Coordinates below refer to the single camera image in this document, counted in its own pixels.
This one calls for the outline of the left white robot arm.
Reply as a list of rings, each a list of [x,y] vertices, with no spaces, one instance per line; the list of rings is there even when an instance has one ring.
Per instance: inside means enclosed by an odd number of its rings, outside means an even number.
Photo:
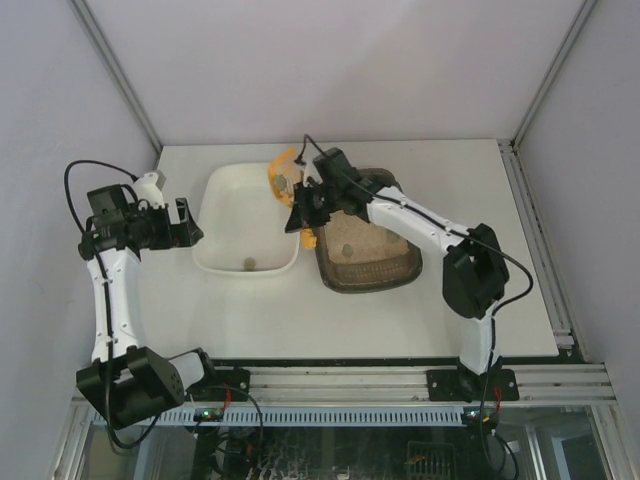
[[[111,185],[87,197],[92,210],[79,254],[90,273],[96,331],[91,361],[76,374],[82,395],[114,430],[183,404],[206,376],[201,349],[165,358],[146,346],[139,298],[141,254],[196,245],[204,236],[186,199],[171,221],[156,172],[131,185]]]

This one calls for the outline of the orange litter scoop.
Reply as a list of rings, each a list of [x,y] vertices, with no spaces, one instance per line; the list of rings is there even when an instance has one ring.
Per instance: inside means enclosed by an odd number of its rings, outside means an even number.
[[[294,205],[294,186],[306,179],[308,171],[309,167],[294,147],[287,148],[267,167],[272,194],[289,210]]]

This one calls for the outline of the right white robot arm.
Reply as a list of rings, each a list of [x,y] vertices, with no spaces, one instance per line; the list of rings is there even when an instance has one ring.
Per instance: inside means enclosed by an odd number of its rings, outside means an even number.
[[[445,219],[408,198],[393,182],[364,175],[344,152],[331,148],[311,162],[284,155],[291,214],[288,233],[325,226],[336,212],[385,228],[421,250],[437,254],[444,302],[461,320],[461,367],[480,377],[498,360],[491,317],[510,278],[494,230]]]

